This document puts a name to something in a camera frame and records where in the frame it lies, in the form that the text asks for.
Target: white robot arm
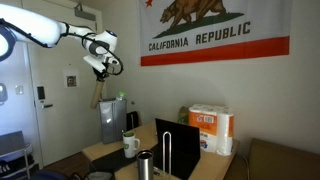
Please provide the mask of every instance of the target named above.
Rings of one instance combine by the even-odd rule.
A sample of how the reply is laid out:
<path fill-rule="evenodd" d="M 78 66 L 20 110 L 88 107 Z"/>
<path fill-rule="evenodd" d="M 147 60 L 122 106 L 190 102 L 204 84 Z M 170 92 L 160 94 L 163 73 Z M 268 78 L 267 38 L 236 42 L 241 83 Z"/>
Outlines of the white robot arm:
<path fill-rule="evenodd" d="M 36 43 L 44 48 L 58 44 L 61 37 L 75 38 L 91 55 L 84 57 L 98 78 L 119 75 L 123 71 L 121 60 L 113 54 L 117 36 L 111 31 L 95 34 L 90 28 L 58 22 L 17 7 L 0 4 L 0 61 L 8 58 L 16 41 Z M 110 64 L 119 65 L 108 72 Z"/>

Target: bottle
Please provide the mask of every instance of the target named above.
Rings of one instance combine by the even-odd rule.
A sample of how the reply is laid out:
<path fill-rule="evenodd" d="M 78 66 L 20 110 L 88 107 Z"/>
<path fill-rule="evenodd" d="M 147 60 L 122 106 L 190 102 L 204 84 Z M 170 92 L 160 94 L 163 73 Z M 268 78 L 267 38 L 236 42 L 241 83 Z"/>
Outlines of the bottle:
<path fill-rule="evenodd" d="M 188 125 L 188 113 L 189 109 L 185 106 L 182 106 L 179 111 L 178 123 Z"/>
<path fill-rule="evenodd" d="M 117 97 L 116 97 L 116 100 L 118 100 L 118 101 L 122 101 L 122 100 L 124 100 L 124 99 L 125 99 L 125 96 L 126 96 L 126 93 L 125 93 L 125 92 L 120 91 L 120 92 L 118 93 Z"/>

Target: laptop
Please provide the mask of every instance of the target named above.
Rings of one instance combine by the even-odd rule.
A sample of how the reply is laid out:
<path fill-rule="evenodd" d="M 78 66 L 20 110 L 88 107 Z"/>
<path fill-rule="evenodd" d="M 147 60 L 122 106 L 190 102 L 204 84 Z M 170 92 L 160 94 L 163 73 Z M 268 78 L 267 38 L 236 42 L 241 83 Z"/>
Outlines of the laptop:
<path fill-rule="evenodd" d="M 197 127 L 178 124 L 156 118 L 158 144 L 154 152 L 153 165 L 163 171 L 163 133 L 171 133 L 171 174 L 188 179 L 200 159 L 200 131 Z M 165 171 L 169 173 L 169 136 L 165 136 Z"/>

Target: floor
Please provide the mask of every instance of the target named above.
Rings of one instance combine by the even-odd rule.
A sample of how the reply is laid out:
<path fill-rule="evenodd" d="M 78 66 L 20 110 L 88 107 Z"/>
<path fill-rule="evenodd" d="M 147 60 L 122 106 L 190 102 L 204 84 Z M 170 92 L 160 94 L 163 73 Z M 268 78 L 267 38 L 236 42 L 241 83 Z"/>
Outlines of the floor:
<path fill-rule="evenodd" d="M 84 177 L 89 172 L 89 160 L 81 152 L 58 162 L 45 166 L 44 169 L 53 170 L 71 176 L 74 172 Z"/>

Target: wooden table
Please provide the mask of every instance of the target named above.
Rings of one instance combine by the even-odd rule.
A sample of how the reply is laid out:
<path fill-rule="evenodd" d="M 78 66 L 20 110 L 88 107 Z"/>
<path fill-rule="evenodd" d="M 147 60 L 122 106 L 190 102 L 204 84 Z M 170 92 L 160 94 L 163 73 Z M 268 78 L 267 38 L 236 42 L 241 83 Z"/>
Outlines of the wooden table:
<path fill-rule="evenodd" d="M 140 147 L 136 152 L 143 149 L 150 149 L 157 144 L 156 125 L 155 122 L 139 126 L 134 129 L 136 137 L 140 139 Z M 193 170 L 190 180 L 222 180 L 225 176 L 230 163 L 236 153 L 239 145 L 238 140 L 234 140 L 232 154 L 230 156 L 221 156 L 215 153 L 209 153 L 201 150 L 201 159 Z M 122 141 L 113 142 L 110 144 L 98 143 L 82 150 L 82 153 L 92 162 L 100 157 L 103 157 L 111 152 L 119 150 L 123 147 Z M 138 179 L 138 169 L 136 162 L 126 167 L 121 168 L 116 173 L 117 180 Z M 155 180 L 163 179 L 160 176 L 154 176 Z"/>

